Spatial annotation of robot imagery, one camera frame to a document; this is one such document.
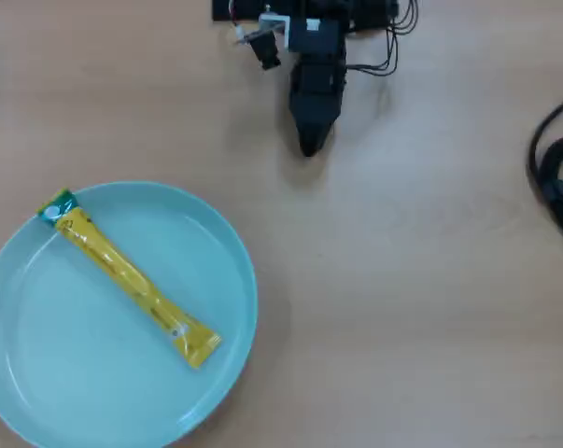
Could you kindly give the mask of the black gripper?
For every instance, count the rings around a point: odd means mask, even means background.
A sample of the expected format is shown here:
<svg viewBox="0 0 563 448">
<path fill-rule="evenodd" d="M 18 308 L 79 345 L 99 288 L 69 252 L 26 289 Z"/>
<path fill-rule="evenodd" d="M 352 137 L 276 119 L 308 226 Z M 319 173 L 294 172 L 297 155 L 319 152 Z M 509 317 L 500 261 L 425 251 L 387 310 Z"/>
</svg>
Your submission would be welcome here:
<svg viewBox="0 0 563 448">
<path fill-rule="evenodd" d="M 341 112 L 345 87 L 345 36 L 336 20 L 292 19 L 289 109 L 304 157 L 319 153 Z"/>
</svg>

